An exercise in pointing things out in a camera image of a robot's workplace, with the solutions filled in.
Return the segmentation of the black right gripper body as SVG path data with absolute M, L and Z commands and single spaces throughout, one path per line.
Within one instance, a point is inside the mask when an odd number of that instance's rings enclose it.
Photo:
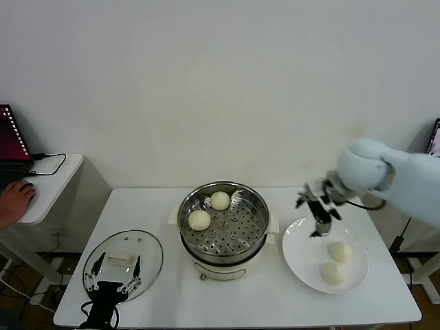
M 330 187 L 325 179 L 308 181 L 305 184 L 305 199 L 315 220 L 341 220 L 330 195 Z

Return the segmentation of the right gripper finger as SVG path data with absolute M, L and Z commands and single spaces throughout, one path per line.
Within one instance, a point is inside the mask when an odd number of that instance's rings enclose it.
M 303 190 L 298 193 L 296 206 L 302 206 L 304 203 L 309 203 L 310 201 L 311 201 L 310 187 L 308 185 L 304 185 Z
M 327 236 L 331 229 L 331 215 L 319 201 L 309 201 L 308 206 L 315 219 L 315 227 L 310 237 Z

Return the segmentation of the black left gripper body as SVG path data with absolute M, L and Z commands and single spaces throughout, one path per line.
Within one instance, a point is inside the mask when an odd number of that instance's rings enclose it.
M 110 325 L 116 305 L 126 300 L 121 282 L 98 281 L 98 289 L 89 292 L 92 302 L 87 322 L 89 325 Z

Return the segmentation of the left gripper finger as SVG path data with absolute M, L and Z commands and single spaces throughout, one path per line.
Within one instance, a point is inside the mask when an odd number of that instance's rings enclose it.
M 117 289 L 117 292 L 134 292 L 142 284 L 142 279 L 140 278 L 140 263 L 141 256 L 138 256 L 136 259 L 135 267 L 133 269 L 131 280 L 120 286 Z
M 106 253 L 103 252 L 100 257 L 92 265 L 89 272 L 84 273 L 84 286 L 87 291 L 97 291 L 99 289 L 98 285 L 98 275 L 100 274 L 100 268 L 105 259 Z

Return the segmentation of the person's bare hand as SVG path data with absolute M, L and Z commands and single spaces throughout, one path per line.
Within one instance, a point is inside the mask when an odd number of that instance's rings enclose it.
M 36 189 L 28 181 L 9 184 L 1 193 L 1 229 L 19 221 L 35 195 Z

